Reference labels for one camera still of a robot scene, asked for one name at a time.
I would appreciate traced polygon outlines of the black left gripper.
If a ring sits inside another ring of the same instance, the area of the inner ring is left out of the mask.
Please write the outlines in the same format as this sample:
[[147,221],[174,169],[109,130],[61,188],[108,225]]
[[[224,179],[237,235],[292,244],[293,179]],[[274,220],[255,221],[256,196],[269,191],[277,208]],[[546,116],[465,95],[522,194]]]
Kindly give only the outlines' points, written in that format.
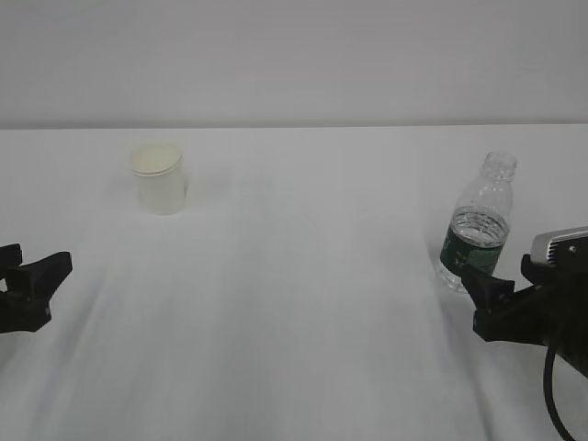
[[0,247],[1,333],[35,333],[51,320],[50,301],[73,271],[70,252],[58,252],[26,265],[19,243]]

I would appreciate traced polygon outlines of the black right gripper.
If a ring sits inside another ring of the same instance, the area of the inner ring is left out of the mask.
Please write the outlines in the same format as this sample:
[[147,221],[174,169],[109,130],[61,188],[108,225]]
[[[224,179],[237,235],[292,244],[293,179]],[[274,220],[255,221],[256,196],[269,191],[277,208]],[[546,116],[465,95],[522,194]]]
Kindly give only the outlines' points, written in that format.
[[513,280],[462,267],[461,284],[475,305],[474,332],[486,342],[556,345],[569,363],[587,361],[587,282],[551,284],[551,268],[521,259],[521,274],[533,286],[515,290]]

